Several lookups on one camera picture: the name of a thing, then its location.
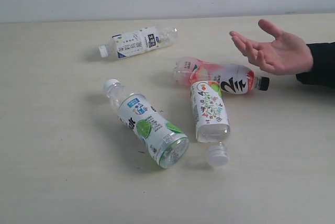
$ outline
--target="finger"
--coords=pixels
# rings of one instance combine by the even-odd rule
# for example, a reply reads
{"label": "finger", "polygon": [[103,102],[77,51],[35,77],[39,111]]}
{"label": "finger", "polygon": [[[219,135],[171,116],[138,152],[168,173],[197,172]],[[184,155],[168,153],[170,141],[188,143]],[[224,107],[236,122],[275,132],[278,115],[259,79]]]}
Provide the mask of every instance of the finger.
{"label": "finger", "polygon": [[260,44],[259,42],[256,42],[256,41],[254,41],[254,40],[248,39],[248,38],[244,37],[243,35],[237,33],[236,31],[231,31],[229,34],[230,34],[232,37],[238,37],[238,38],[240,38],[240,40],[241,40],[242,42],[244,42],[244,43],[245,43],[247,40],[249,40],[249,41],[252,43],[253,48],[255,48],[255,49],[258,49],[258,47],[259,47],[259,44]]}
{"label": "finger", "polygon": [[245,52],[245,43],[238,36],[233,36],[232,41],[234,42],[236,48],[246,57],[247,53]]}
{"label": "finger", "polygon": [[271,36],[274,36],[274,38],[278,38],[283,34],[283,31],[281,29],[279,29],[277,26],[275,26],[272,22],[268,20],[261,19],[259,20],[258,25],[266,33],[270,34]]}
{"label": "finger", "polygon": [[249,40],[245,42],[245,52],[247,53],[249,63],[257,65],[258,51],[252,48],[252,43]]}
{"label": "finger", "polygon": [[276,72],[275,66],[273,66],[273,65],[271,65],[271,64],[269,64],[265,61],[264,53],[261,50],[258,51],[257,61],[258,61],[258,65],[259,65],[259,67],[262,71],[266,71],[266,72],[269,72],[271,74],[275,74],[275,72]]}

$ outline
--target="human hand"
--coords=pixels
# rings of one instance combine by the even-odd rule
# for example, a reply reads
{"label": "human hand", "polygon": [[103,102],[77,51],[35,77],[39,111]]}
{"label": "human hand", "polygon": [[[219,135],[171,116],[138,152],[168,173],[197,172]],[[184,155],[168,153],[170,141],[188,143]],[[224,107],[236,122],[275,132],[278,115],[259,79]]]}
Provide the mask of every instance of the human hand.
{"label": "human hand", "polygon": [[277,28],[273,23],[261,19],[258,25],[272,35],[273,42],[257,42],[231,31],[231,39],[249,63],[262,71],[275,75],[290,75],[309,72],[313,57],[302,38]]}

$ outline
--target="water bottle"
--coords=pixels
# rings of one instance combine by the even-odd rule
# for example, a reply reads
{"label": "water bottle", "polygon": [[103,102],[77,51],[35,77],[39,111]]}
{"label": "water bottle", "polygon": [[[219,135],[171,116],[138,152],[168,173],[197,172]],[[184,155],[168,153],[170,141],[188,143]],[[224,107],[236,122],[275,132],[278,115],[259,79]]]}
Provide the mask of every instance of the water bottle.
{"label": "water bottle", "polygon": [[143,142],[159,166],[167,169],[179,160],[189,144],[180,128],[157,113],[142,94],[118,80],[108,80],[103,89],[120,121]]}
{"label": "water bottle", "polygon": [[266,91],[270,83],[268,77],[255,76],[254,72],[244,65],[208,63],[190,57],[177,60],[174,77],[182,85],[213,80],[220,84],[222,91],[232,94],[245,94],[253,89]]}
{"label": "water bottle", "polygon": [[175,27],[155,26],[112,36],[108,44],[99,47],[102,58],[123,59],[147,51],[164,48],[177,41]]}
{"label": "water bottle", "polygon": [[207,146],[206,159],[211,166],[229,162],[223,142],[230,135],[230,126],[219,83],[200,81],[191,85],[191,100],[196,122],[196,139]]}

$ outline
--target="green lime illustration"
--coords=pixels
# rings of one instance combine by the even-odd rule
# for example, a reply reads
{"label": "green lime illustration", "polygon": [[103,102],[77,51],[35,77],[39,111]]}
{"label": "green lime illustration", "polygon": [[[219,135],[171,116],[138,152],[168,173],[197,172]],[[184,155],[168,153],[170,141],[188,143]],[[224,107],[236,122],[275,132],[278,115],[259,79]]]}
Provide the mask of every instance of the green lime illustration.
{"label": "green lime illustration", "polygon": [[220,97],[222,97],[222,92],[221,92],[221,89],[220,89],[220,85],[218,84],[211,84],[210,87],[215,90]]}
{"label": "green lime illustration", "polygon": [[183,133],[181,129],[179,129],[177,126],[174,126],[170,122],[167,122],[165,125],[169,130],[173,131],[174,133]]}
{"label": "green lime illustration", "polygon": [[137,133],[143,138],[147,138],[151,132],[151,125],[146,120],[140,120],[136,125]]}

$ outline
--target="loose bottle cap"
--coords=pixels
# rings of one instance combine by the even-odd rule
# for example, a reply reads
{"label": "loose bottle cap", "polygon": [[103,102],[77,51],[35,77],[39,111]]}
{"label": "loose bottle cap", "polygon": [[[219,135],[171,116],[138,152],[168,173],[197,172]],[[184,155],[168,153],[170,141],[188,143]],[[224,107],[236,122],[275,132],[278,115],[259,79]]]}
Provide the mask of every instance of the loose bottle cap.
{"label": "loose bottle cap", "polygon": [[104,88],[103,88],[104,92],[107,94],[108,91],[109,91],[109,88],[110,88],[112,85],[116,84],[116,83],[120,83],[120,81],[118,81],[117,79],[110,79],[110,80],[108,80],[108,81],[104,84]]}
{"label": "loose bottle cap", "polygon": [[261,77],[261,85],[260,85],[260,91],[267,91],[270,84],[270,78],[262,76]]}
{"label": "loose bottle cap", "polygon": [[223,166],[229,162],[227,148],[223,144],[211,145],[207,150],[207,163],[210,166]]}
{"label": "loose bottle cap", "polygon": [[99,46],[99,51],[102,58],[108,57],[108,51],[105,45]]}

